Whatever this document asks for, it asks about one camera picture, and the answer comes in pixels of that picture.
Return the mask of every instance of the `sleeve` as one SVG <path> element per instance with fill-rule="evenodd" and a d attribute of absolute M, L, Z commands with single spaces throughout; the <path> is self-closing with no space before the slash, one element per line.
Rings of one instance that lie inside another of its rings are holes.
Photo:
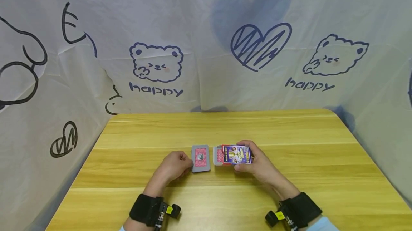
<path fill-rule="evenodd" d="M 306 231 L 339 231 L 327 217 L 322 217 Z"/>

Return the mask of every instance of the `white fabric backdrop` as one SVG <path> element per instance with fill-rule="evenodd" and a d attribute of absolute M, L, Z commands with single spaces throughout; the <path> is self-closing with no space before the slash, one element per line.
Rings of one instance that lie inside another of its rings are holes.
<path fill-rule="evenodd" d="M 5 230 L 43 229 L 128 112 L 329 108 L 412 200 L 412 0 L 0 2 Z"/>

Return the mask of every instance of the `playing card deck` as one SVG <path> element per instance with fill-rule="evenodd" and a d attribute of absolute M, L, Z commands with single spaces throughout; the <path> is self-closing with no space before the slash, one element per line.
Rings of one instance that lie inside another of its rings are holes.
<path fill-rule="evenodd" d="M 192 146 L 192 172 L 210 171 L 209 146 L 193 145 Z"/>
<path fill-rule="evenodd" d="M 215 166 L 251 164 L 253 159 L 249 147 L 241 145 L 221 145 L 213 147 L 213 162 Z"/>

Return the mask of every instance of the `forearm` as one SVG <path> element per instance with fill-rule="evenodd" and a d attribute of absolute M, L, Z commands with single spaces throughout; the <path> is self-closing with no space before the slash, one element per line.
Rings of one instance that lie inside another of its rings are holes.
<path fill-rule="evenodd" d="M 280 201 L 284 201 L 285 199 L 289 198 L 295 198 L 300 194 L 300 190 L 278 170 L 276 170 L 273 175 L 273 181 L 270 185 L 279 196 Z M 317 218 L 309 222 L 306 228 L 301 228 L 299 229 L 299 231 L 306 231 L 310 226 L 314 225 L 321 218 L 322 215 L 319 215 Z"/>
<path fill-rule="evenodd" d="M 157 177 L 156 175 L 152 176 L 149 182 L 146 185 L 146 188 L 143 191 L 144 195 L 150 197 L 163 197 L 163 193 L 167 186 L 167 180 Z M 130 217 L 123 224 L 125 231 L 152 231 L 154 230 L 151 226 L 146 226 L 145 223 L 132 220 Z"/>

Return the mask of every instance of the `black wrist strap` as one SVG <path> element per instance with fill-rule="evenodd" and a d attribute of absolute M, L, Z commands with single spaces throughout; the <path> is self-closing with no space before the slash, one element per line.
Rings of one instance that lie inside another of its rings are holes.
<path fill-rule="evenodd" d="M 288 217 L 298 228 L 307 227 L 309 222 L 322 214 L 322 210 L 306 193 L 300 193 L 295 198 L 286 199 L 280 203 L 287 208 Z"/>
<path fill-rule="evenodd" d="M 129 217 L 146 226 L 155 226 L 159 215 L 159 208 L 163 202 L 163 197 L 150 197 L 144 194 L 139 195 L 130 210 Z"/>

